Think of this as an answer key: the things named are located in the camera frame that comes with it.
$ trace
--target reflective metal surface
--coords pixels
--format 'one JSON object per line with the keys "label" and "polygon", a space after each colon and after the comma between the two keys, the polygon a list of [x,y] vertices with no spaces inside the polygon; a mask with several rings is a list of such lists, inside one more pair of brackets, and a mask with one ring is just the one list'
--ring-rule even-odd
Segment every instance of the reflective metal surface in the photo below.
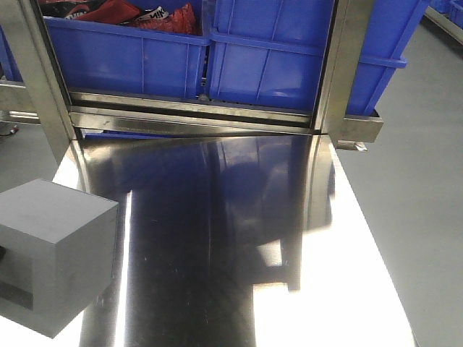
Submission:
{"label": "reflective metal surface", "polygon": [[335,144],[341,139],[343,119],[374,3],[375,0],[335,1],[311,126],[330,134]]}
{"label": "reflective metal surface", "polygon": [[328,136],[73,142],[55,181],[121,204],[114,282],[11,346],[415,345]]}
{"label": "reflective metal surface", "polygon": [[0,81],[0,109],[35,112],[35,107],[24,83]]}
{"label": "reflective metal surface", "polygon": [[76,134],[67,109],[69,95],[37,1],[2,0],[0,25],[41,119],[51,151],[59,162]]}
{"label": "reflective metal surface", "polygon": [[[142,111],[73,106],[69,115],[73,124],[77,127],[88,129],[129,127],[131,129],[145,129],[144,132],[146,132],[151,128],[151,125],[148,123],[158,123],[161,126],[165,124],[164,127],[161,127],[161,131],[165,131],[167,134],[223,134],[224,132],[248,131],[307,134],[310,132],[307,127],[301,127],[300,124],[269,124],[255,122],[251,119],[249,121],[214,119],[212,117],[205,119],[194,114],[191,116],[178,116],[175,114],[166,114],[165,112],[146,113]],[[183,126],[188,126],[188,129],[183,130]],[[156,132],[159,131],[159,127],[153,125],[153,128]]]}
{"label": "reflective metal surface", "polygon": [[374,116],[346,116],[342,121],[340,140],[375,142],[381,128],[383,119],[375,111]]}
{"label": "reflective metal surface", "polygon": [[265,119],[268,121],[290,121],[308,124],[310,115],[301,111],[262,106],[239,105],[236,103],[222,103],[217,101],[185,100],[178,98],[148,97],[147,95],[103,94],[92,93],[88,90],[71,91],[73,103],[76,106],[100,105],[102,108],[117,108],[123,106],[133,108],[151,108],[153,111],[169,112],[182,116],[196,116],[202,118],[218,118],[228,116],[230,119]]}

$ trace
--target gray cube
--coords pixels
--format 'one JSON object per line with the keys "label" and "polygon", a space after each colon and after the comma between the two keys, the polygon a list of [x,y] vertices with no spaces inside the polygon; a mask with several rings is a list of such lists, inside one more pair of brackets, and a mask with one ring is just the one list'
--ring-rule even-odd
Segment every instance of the gray cube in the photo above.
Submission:
{"label": "gray cube", "polygon": [[56,336],[111,282],[117,202],[41,179],[0,194],[0,314]]}

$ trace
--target stainless steel frame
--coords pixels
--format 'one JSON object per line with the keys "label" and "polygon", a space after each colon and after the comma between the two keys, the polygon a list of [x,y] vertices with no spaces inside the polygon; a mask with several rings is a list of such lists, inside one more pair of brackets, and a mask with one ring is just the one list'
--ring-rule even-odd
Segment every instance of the stainless steel frame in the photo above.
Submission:
{"label": "stainless steel frame", "polygon": [[70,98],[37,1],[3,0],[0,23],[55,159],[61,160],[77,137],[69,119]]}
{"label": "stainless steel frame", "polygon": [[463,45],[463,29],[461,29],[458,25],[451,22],[447,17],[445,17],[443,14],[440,14],[432,7],[428,7],[428,9],[426,9],[426,17],[434,23],[436,23],[452,38],[454,38]]}
{"label": "stainless steel frame", "polygon": [[375,0],[338,0],[331,23],[312,128],[342,138],[342,123]]}
{"label": "stainless steel frame", "polygon": [[0,120],[38,123],[58,161],[79,128],[165,134],[330,134],[372,142],[381,118],[345,117],[374,0],[338,0],[314,117],[297,111],[145,95],[68,91],[35,0],[3,0],[0,24],[25,85],[0,82]]}

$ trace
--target blue plastic crate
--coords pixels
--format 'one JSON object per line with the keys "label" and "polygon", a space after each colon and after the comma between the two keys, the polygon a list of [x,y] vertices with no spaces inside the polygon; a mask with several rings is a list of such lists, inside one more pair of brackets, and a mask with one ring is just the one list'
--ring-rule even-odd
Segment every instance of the blue plastic crate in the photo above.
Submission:
{"label": "blue plastic crate", "polygon": [[[323,49],[211,31],[207,92],[216,100],[313,110]],[[403,59],[362,56],[348,112],[370,115]]]}
{"label": "blue plastic crate", "polygon": [[324,46],[334,0],[217,0],[214,27],[222,34]]}
{"label": "blue plastic crate", "polygon": [[[362,54],[399,59],[430,0],[376,0]],[[219,33],[324,46],[332,0],[217,0]]]}
{"label": "blue plastic crate", "polygon": [[[149,9],[151,0],[133,4]],[[165,0],[170,12],[186,0]],[[64,80],[69,87],[179,98],[195,98],[203,92],[208,31],[207,2],[192,0],[203,35],[183,35],[61,18],[45,18]],[[8,80],[21,75],[11,51],[0,33],[0,63]]]}
{"label": "blue plastic crate", "polygon": [[447,14],[450,11],[450,0],[431,0],[429,6],[437,12]]}
{"label": "blue plastic crate", "polygon": [[[406,66],[402,52],[429,1],[376,1],[348,113],[373,112],[395,70]],[[206,92],[218,100],[313,110],[332,6],[330,0],[218,0]]]}
{"label": "blue plastic crate", "polygon": [[463,28],[463,0],[451,0],[450,1],[450,20]]}

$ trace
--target concrete floor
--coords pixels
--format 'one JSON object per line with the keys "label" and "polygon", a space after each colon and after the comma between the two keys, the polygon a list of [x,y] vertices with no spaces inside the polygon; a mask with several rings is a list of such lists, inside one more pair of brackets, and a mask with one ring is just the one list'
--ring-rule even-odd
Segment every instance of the concrete floor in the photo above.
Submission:
{"label": "concrete floor", "polygon": [[[339,151],[421,347],[463,346],[462,48],[417,30],[368,153]],[[40,127],[0,137],[0,192],[56,170]]]}

